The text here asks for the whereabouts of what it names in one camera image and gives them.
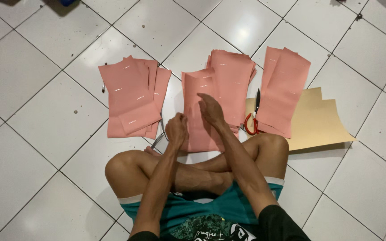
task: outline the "tiled floor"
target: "tiled floor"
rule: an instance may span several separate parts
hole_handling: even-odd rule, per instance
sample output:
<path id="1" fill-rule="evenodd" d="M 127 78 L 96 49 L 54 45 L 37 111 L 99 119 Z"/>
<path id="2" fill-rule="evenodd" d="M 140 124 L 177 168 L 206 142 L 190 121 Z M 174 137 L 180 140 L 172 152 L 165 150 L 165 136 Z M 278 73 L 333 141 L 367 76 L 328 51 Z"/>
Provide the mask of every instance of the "tiled floor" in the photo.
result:
<path id="1" fill-rule="evenodd" d="M 132 54 L 171 69 L 166 124 L 183 111 L 181 71 L 203 68 L 213 48 L 257 63 L 254 97 L 266 46 L 288 47 L 312 63 L 305 88 L 336 99 L 359 140 L 291 153 L 281 206 L 314 241 L 386 241 L 381 0 L 84 0 L 67 8 L 55 0 L 0 1 L 0 240 L 128 238 L 132 221 L 104 167 L 153 140 L 106 138 L 108 95 L 98 65 Z"/>

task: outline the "dirt spot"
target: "dirt spot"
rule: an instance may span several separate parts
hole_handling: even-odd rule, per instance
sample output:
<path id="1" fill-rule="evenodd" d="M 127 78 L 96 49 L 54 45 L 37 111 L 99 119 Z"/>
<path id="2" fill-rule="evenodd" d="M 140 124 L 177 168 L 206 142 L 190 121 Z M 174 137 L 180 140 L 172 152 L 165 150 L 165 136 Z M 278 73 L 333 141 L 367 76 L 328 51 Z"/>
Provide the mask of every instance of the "dirt spot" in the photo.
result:
<path id="1" fill-rule="evenodd" d="M 359 13 L 357 17 L 355 18 L 355 21 L 358 21 L 363 18 L 363 14 Z"/>

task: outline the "black t-shirt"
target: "black t-shirt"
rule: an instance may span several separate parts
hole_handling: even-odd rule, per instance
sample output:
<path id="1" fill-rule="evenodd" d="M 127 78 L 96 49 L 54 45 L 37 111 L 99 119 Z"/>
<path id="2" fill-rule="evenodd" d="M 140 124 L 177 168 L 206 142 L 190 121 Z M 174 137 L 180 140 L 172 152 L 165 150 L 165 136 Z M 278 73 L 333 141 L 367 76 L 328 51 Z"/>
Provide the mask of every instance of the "black t-shirt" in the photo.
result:
<path id="1" fill-rule="evenodd" d="M 218 215 L 188 219 L 181 226 L 183 225 L 184 228 L 160 239 L 152 232 L 143 231 L 133 235 L 128 241 L 310 241 L 293 219 L 277 205 L 269 205 L 260 212 L 259 225 L 249 229 L 253 233 Z"/>

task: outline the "leg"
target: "leg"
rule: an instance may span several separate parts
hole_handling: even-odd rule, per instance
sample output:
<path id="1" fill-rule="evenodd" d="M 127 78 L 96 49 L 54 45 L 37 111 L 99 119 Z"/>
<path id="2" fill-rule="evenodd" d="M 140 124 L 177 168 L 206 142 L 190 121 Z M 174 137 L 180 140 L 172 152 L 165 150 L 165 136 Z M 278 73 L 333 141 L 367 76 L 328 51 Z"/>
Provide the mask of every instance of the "leg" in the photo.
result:
<path id="1" fill-rule="evenodd" d="M 132 197 L 142 194 L 158 161 L 144 151 L 125 151 L 115 155 L 105 167 L 105 175 L 118 198 Z M 178 164 L 175 192 L 206 190 L 222 194 L 232 183 L 230 172 L 208 172 L 185 164 Z"/>
<path id="2" fill-rule="evenodd" d="M 263 133 L 251 137 L 242 144 L 255 160 L 263 176 L 284 179 L 288 160 L 288 143 L 285 138 Z M 192 166 L 210 172 L 230 171 L 224 154 Z"/>

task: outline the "stack of pink paper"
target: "stack of pink paper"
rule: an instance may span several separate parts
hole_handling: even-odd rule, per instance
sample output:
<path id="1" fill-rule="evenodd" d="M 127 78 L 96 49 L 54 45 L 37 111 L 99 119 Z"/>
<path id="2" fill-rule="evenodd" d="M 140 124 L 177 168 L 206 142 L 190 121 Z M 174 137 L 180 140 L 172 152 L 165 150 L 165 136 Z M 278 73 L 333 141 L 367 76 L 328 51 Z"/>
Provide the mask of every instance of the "stack of pink paper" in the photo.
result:
<path id="1" fill-rule="evenodd" d="M 156 138 L 171 71 L 132 56 L 99 71 L 108 90 L 108 138 Z"/>
<path id="2" fill-rule="evenodd" d="M 284 48 L 267 47 L 258 129 L 291 138 L 291 118 L 308 77 L 310 62 Z"/>
<path id="3" fill-rule="evenodd" d="M 216 130 L 201 117 L 197 93 L 207 93 L 220 103 L 224 119 L 238 135 L 245 119 L 248 84 L 256 74 L 255 65 L 248 55 L 213 50 L 206 69 L 182 73 L 184 113 L 190 134 L 183 150 L 224 151 Z"/>

